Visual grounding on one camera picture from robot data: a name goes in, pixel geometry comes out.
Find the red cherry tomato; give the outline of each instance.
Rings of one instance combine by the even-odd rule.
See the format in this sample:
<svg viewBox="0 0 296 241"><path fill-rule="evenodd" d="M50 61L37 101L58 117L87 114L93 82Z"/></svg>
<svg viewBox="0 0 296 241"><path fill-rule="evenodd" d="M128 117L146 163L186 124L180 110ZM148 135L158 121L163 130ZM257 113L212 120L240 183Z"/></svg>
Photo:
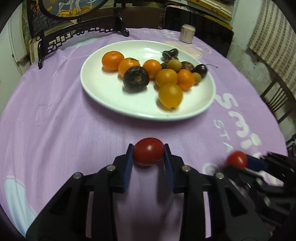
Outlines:
<svg viewBox="0 0 296 241"><path fill-rule="evenodd" d="M143 166L158 163L164 154L163 143L156 138L145 138L135 144L133 148L134 160Z"/></svg>
<svg viewBox="0 0 296 241"><path fill-rule="evenodd" d="M232 164L236 167L244 169L248 165L248 159L246 154L242 151L235 151L228 156L225 164Z"/></svg>

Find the can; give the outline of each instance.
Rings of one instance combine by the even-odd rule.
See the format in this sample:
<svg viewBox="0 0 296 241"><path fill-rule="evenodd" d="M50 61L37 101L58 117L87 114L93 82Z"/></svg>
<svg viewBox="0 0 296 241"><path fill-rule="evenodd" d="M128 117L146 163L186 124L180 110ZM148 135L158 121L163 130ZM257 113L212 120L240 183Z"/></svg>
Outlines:
<svg viewBox="0 0 296 241"><path fill-rule="evenodd" d="M191 44L194 34L195 34L195 27L193 27L189 24L184 24L181 27L179 40L181 40L187 44Z"/></svg>

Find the orange fruit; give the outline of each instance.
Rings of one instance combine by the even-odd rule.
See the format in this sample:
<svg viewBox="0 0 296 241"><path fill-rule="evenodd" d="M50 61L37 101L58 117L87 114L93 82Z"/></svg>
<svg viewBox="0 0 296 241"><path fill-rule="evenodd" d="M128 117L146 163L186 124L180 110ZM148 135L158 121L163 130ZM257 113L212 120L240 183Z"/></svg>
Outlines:
<svg viewBox="0 0 296 241"><path fill-rule="evenodd" d="M195 83L195 78L193 74L187 69L181 69L178 72L178 82L183 90L189 90Z"/></svg>
<svg viewBox="0 0 296 241"><path fill-rule="evenodd" d="M143 68L148 72L149 78L153 79L162 70L161 64L154 59L149 59L143 64Z"/></svg>
<svg viewBox="0 0 296 241"><path fill-rule="evenodd" d="M122 53L110 51L102 57L102 65L106 70L118 70L118 65L123 59Z"/></svg>
<svg viewBox="0 0 296 241"><path fill-rule="evenodd" d="M123 77L125 72L133 66L141 66L141 65L139 61L134 58L125 58L120 62L118 66L118 72Z"/></svg>
<svg viewBox="0 0 296 241"><path fill-rule="evenodd" d="M183 99L183 91L176 84L165 84L159 89L158 98L164 107L174 110Z"/></svg>
<svg viewBox="0 0 296 241"><path fill-rule="evenodd" d="M178 82L178 74L172 69L163 69L157 73L155 82L159 87L168 83L176 84Z"/></svg>

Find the plate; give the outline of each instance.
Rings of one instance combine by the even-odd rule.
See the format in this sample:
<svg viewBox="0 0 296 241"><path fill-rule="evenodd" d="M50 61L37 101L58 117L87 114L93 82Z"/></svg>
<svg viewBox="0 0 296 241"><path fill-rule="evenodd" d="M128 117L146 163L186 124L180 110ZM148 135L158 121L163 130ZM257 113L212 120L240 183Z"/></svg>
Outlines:
<svg viewBox="0 0 296 241"><path fill-rule="evenodd" d="M146 40L128 40L107 45L91 54L84 62L80 78L86 93L101 105L123 115L157 121L176 121L187 119L205 111L213 103L216 85L208 72L202 81L184 91L179 107L166 110L158 101L158 91L154 80L140 93L129 93L123 85L118 72L107 72L102 67L102 57L109 51L119 51L125 58L139 60L141 66L148 59L162 63L162 51L173 46ZM179 50L180 61L188 61L194 66L200 62L188 53Z"/></svg>

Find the purple tablecloth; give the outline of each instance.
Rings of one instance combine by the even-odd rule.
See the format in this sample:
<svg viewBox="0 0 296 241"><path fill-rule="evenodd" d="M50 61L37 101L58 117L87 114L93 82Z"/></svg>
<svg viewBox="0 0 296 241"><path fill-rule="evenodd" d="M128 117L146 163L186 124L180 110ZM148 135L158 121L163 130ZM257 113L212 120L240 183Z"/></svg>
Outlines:
<svg viewBox="0 0 296 241"><path fill-rule="evenodd" d="M22 234L73 173L95 173L145 137L168 143L174 155L205 174L213 174L232 150L287 153L275 118L249 81L198 38L188 45L178 35L152 29L130 29L130 37L85 34L47 58L41 70L35 62L24 74L0 121L0 203ZM88 97L80 84L86 58L130 39L166 42L219 66L209 66L217 85L212 106L194 118L165 123L122 116ZM134 167L127 193L115 196L118 240L178 240L182 205L161 165Z"/></svg>

